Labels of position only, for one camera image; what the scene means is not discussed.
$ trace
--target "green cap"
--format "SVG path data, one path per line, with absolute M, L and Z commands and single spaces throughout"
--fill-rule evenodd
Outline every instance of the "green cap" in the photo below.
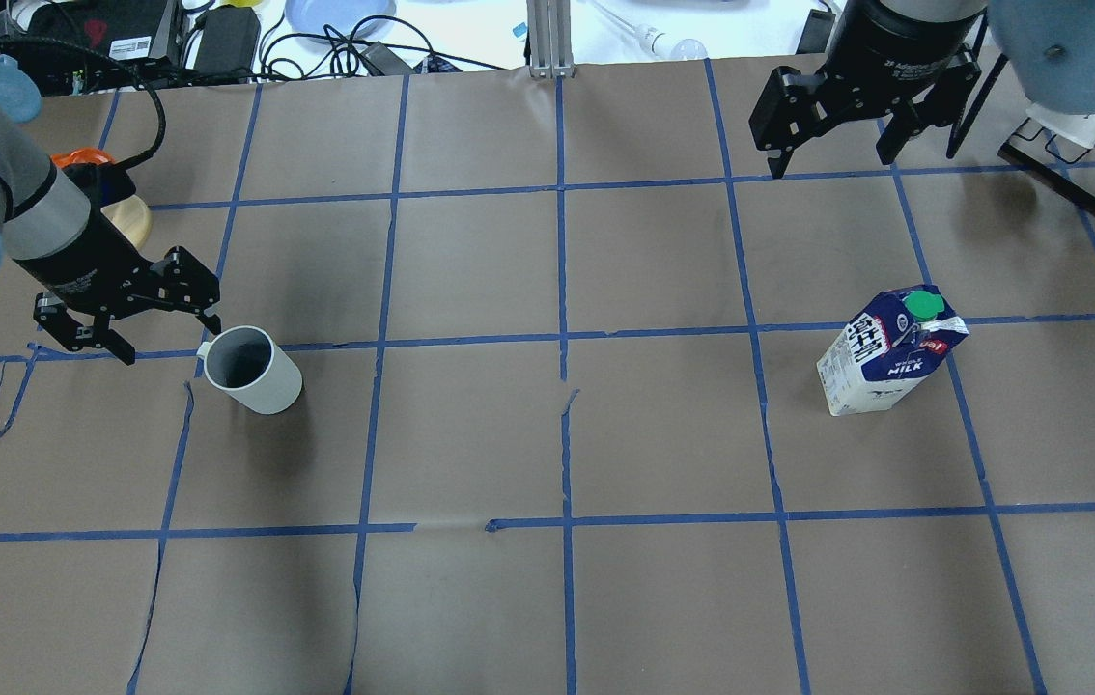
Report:
M 932 322 L 946 309 L 942 297 L 926 290 L 910 291 L 904 297 L 903 304 L 919 322 Z

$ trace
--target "white mug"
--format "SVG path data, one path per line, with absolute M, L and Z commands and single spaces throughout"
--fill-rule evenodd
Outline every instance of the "white mug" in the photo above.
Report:
M 204 360 L 208 383 L 262 415 L 289 408 L 303 391 L 303 373 L 273 336 L 253 325 L 221 332 L 195 356 Z

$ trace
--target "light blue bowl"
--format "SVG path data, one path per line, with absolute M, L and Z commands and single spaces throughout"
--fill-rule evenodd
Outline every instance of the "light blue bowl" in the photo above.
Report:
M 392 14 L 393 0 L 288 0 L 286 19 L 297 32 L 304 34 L 323 34 L 323 25 L 328 25 L 349 34 L 362 18 L 372 14 Z M 358 30 L 355 38 L 364 38 L 387 22 L 368 22 Z M 320 44 L 327 40 L 314 38 Z

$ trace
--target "red logo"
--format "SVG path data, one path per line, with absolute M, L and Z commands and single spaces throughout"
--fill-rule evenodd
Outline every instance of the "red logo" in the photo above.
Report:
M 94 51 L 97 45 L 105 40 L 105 35 L 110 34 L 111 25 L 103 22 L 102 20 L 87 20 L 84 22 L 84 34 L 88 34 L 88 47 L 93 48 Z
M 945 356 L 946 350 L 950 348 L 950 345 L 946 345 L 941 339 L 923 339 L 921 346 L 935 354 L 935 356 Z

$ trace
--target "carton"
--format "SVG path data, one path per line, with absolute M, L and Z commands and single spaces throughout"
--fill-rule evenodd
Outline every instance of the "carton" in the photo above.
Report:
M 830 414 L 890 409 L 967 336 L 936 286 L 880 291 L 818 360 Z

